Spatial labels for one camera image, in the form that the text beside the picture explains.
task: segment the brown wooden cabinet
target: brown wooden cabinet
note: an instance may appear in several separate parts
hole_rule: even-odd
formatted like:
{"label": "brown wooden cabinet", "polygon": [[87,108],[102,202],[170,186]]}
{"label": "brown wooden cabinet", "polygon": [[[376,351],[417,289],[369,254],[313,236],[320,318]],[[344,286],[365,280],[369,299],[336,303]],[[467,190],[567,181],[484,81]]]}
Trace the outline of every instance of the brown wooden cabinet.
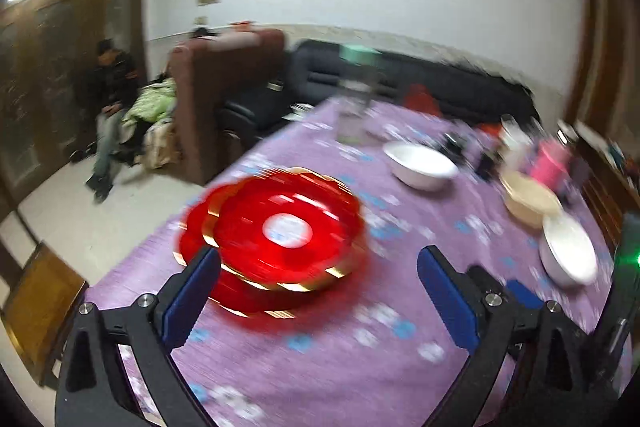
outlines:
{"label": "brown wooden cabinet", "polygon": [[18,201],[94,139],[86,86],[98,41],[130,52],[145,78],[141,2],[2,0],[0,172]]}

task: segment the tile floor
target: tile floor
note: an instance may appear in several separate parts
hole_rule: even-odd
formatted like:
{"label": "tile floor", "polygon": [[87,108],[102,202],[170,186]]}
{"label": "tile floor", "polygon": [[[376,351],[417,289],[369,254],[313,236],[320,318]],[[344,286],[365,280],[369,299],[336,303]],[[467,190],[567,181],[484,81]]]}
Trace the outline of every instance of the tile floor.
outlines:
{"label": "tile floor", "polygon": [[[28,196],[20,209],[36,235],[94,284],[202,188],[161,171],[123,168],[109,198],[96,205],[84,187],[91,169],[90,158],[66,165]],[[16,259],[25,263],[33,244],[14,216],[0,224],[0,235]],[[7,294],[0,280],[0,302]],[[0,328],[0,362],[34,415],[44,427],[53,427],[55,393],[33,383],[4,328]]]}

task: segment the brown armchair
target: brown armchair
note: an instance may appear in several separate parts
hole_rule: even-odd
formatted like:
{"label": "brown armchair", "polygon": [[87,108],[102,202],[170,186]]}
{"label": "brown armchair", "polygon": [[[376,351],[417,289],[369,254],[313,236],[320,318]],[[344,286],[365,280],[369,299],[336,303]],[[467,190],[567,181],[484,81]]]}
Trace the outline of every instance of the brown armchair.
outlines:
{"label": "brown armchair", "polygon": [[280,30],[229,32],[190,39],[170,56],[177,84],[175,126],[187,179],[204,185],[226,166],[226,141],[216,112],[237,90],[265,84],[284,64]]}

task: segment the floral tablecloth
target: floral tablecloth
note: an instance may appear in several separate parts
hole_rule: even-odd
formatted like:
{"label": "floral tablecloth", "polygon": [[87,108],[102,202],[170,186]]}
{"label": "floral tablecloth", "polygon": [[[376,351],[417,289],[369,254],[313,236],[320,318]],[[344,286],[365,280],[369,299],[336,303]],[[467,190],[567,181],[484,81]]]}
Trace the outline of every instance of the floral tablecloth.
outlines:
{"label": "floral tablecloth", "polygon": [[[416,256],[425,245],[437,245],[459,271],[481,264],[501,281],[520,280],[540,298],[560,302],[585,331],[593,330],[606,301],[611,257],[578,194],[568,211],[593,241],[598,278],[567,295],[545,274],[539,237],[508,216],[499,184],[463,169],[443,193],[413,190],[391,175],[380,144],[353,148],[334,140],[337,103],[329,100],[305,121],[289,125],[211,184],[274,166],[302,166],[339,178],[364,205],[372,274],[347,311],[321,327],[298,327],[293,319],[284,321],[284,331],[257,331],[230,321],[215,304],[206,305],[186,345],[172,356],[221,427],[422,425],[467,357],[452,342],[418,279]],[[369,124],[379,136],[438,139],[455,125],[386,103],[373,110]],[[90,288],[87,299],[107,309],[158,291],[180,270],[172,255],[177,222],[178,216],[169,219]],[[134,391],[147,410],[157,413],[130,348],[121,351]],[[629,360],[626,346],[626,380]],[[481,422],[496,414],[512,371],[507,357]]]}

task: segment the pink cup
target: pink cup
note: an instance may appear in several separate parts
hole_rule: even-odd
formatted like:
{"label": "pink cup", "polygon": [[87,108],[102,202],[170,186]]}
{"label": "pink cup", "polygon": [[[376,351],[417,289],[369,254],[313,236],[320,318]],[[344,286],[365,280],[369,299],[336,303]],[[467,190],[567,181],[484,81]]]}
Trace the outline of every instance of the pink cup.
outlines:
{"label": "pink cup", "polygon": [[566,164],[570,157],[571,151],[560,142],[543,141],[529,176],[551,190],[556,190],[559,183],[567,176]]}

